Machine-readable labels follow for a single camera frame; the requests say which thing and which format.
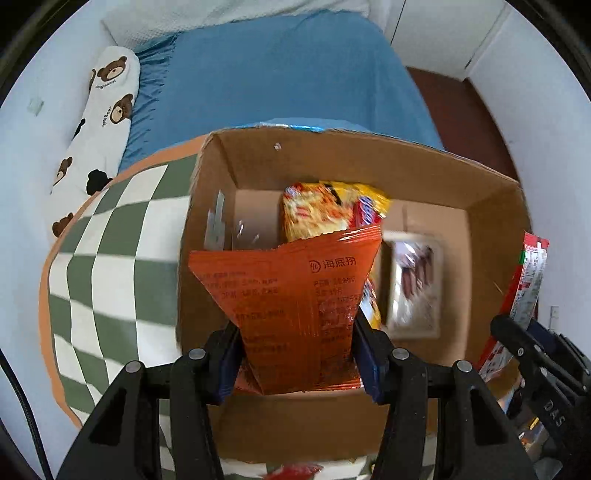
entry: clear plastic package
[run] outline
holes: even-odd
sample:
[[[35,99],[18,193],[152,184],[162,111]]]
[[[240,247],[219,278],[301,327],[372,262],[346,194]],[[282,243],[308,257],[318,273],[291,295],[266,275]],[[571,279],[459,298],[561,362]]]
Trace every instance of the clear plastic package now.
[[[391,339],[437,338],[443,281],[443,251],[437,239],[419,233],[382,233],[391,248],[388,313],[382,329]]]

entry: haidilao logo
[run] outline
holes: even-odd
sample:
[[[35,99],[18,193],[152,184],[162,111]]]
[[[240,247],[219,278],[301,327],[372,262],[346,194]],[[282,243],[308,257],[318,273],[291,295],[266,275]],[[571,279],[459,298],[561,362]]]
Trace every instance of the haidilao logo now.
[[[318,273],[320,271],[320,262],[310,260],[310,269],[312,270],[312,273]]]

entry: cardboard box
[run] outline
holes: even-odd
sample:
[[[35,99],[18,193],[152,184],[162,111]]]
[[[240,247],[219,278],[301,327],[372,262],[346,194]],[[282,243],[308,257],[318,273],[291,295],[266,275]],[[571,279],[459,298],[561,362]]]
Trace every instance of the cardboard box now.
[[[444,249],[441,336],[397,346],[442,365],[461,358],[476,362],[519,259],[523,230],[530,229],[519,184],[422,145],[284,127],[215,132],[202,148],[179,267],[177,333],[183,352],[202,346],[227,322],[189,271],[189,252],[204,249],[205,242],[224,249],[276,247],[282,191],[319,179],[377,187],[393,200],[384,229],[438,237]],[[236,239],[239,222],[242,236]],[[235,394],[215,413],[214,431],[224,458],[347,459],[377,452],[387,412],[362,390]],[[429,420],[433,425],[434,418]]]

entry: wall outlet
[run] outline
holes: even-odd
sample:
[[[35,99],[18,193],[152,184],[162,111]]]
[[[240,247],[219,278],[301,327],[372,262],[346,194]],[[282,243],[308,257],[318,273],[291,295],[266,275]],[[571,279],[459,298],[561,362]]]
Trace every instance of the wall outlet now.
[[[37,116],[39,115],[39,112],[41,112],[41,109],[43,108],[44,104],[45,102],[39,97],[33,97],[29,101],[29,106],[27,107],[27,110],[31,112],[33,115]]]
[[[558,305],[550,306],[550,321],[548,323],[548,330],[554,330],[558,325]]]

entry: orange snack bag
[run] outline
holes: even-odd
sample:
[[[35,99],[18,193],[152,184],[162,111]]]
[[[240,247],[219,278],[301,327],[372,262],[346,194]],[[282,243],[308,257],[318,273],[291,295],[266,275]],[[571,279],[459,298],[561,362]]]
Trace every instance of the orange snack bag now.
[[[353,320],[381,239],[374,225],[273,250],[191,252],[191,272],[241,330],[257,391],[356,378]]]

